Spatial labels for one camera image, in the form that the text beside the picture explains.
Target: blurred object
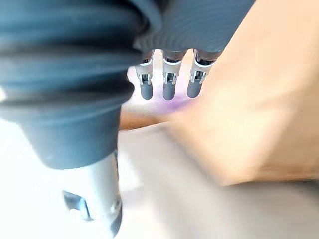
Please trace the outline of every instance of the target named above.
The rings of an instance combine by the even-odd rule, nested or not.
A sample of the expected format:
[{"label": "blurred object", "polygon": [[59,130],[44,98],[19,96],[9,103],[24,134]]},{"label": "blurred object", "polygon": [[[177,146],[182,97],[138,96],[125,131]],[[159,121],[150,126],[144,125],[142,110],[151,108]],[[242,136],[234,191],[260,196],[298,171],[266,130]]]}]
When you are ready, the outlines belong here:
[{"label": "blurred object", "polygon": [[[219,187],[169,136],[168,124],[119,134],[119,151],[129,156],[143,181],[142,190],[122,193],[124,217],[119,239],[146,239],[146,234],[152,233],[152,238],[161,239],[318,238],[318,185],[291,182]],[[139,195],[135,205],[142,206],[136,213],[138,220],[150,209],[154,212],[140,223],[134,223],[136,218],[128,213],[133,211],[133,195]]]},{"label": "blurred object", "polygon": [[319,176],[319,2],[257,1],[173,135],[221,184]]}]

